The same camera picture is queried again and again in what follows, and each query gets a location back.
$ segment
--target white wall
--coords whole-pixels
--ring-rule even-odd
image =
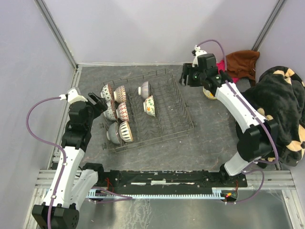
[[[45,0],[77,63],[173,63],[251,49],[277,0]],[[204,49],[221,58],[215,44]]]
[[[66,93],[73,69],[33,0],[2,1],[0,21],[0,228],[21,229],[52,150],[28,134],[25,118],[36,102]],[[34,110],[33,131],[54,141],[63,105]]]
[[[293,69],[305,81],[304,9],[305,1],[303,0],[286,2],[259,49],[261,55],[256,64],[257,79],[269,68],[283,65]],[[295,186],[305,210],[304,171],[304,158],[297,167],[291,168]]]

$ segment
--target bowl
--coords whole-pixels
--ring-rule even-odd
[[[153,117],[156,117],[156,112],[154,108],[154,102],[153,102],[153,96],[149,96],[147,99],[145,99],[145,102],[143,103],[144,111]]]
[[[126,107],[126,103],[125,102],[120,103],[120,105],[118,106],[118,109],[116,110],[116,115],[123,122],[124,121],[129,122],[129,116],[128,116],[128,111],[127,111],[127,107]]]
[[[115,104],[114,104],[114,100],[108,101],[107,102],[107,111],[104,111],[103,114],[105,116],[105,118],[115,121],[117,120],[117,114],[116,114],[116,110],[115,110]]]
[[[124,85],[119,86],[115,91],[113,92],[114,100],[118,103],[126,102],[126,92]]]
[[[117,122],[112,123],[106,132],[107,138],[109,141],[121,145],[122,144],[122,139],[120,138],[120,133],[119,133],[119,125]]]
[[[148,81],[144,82],[141,87],[138,88],[138,94],[143,98],[147,99],[149,97],[150,85]]]
[[[121,123],[119,133],[124,142],[133,142],[132,132],[128,122],[125,121]]]
[[[114,100],[113,91],[109,83],[101,89],[101,98],[106,101]]]

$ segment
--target red wire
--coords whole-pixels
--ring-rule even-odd
[[[114,188],[113,188],[113,185],[112,185],[112,183],[110,182],[109,178],[106,178],[105,181],[107,181],[107,190],[109,191],[109,184],[110,184],[111,187],[112,187],[112,192],[113,192]]]

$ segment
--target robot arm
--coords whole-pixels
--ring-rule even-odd
[[[271,143],[258,120],[265,125],[273,141],[277,138],[278,125],[275,120],[266,120],[241,95],[230,76],[223,71],[218,73],[213,54],[196,55],[193,63],[183,65],[180,83],[192,87],[203,86],[210,91],[230,111],[241,129],[237,153],[220,168],[224,180],[240,174],[250,163],[272,151]]]
[[[42,205],[35,205],[32,215],[42,229],[46,229],[48,208],[52,203],[51,226],[52,229],[76,228],[79,219],[79,209],[90,189],[102,179],[102,165],[88,163],[83,167],[80,178],[74,184],[78,166],[84,157],[88,143],[91,139],[93,120],[107,110],[104,99],[93,93],[88,94],[96,103],[93,104],[83,97],[78,88],[71,88],[61,99],[67,99],[69,107],[69,122],[62,137],[61,146],[66,153],[66,162],[63,154],[58,163],[54,180]]]

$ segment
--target pink cloth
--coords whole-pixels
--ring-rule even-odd
[[[221,60],[219,63],[216,63],[217,67],[218,67],[218,73],[220,70],[224,71],[224,60]],[[239,78],[232,78],[234,83],[237,83],[237,81],[239,81]]]

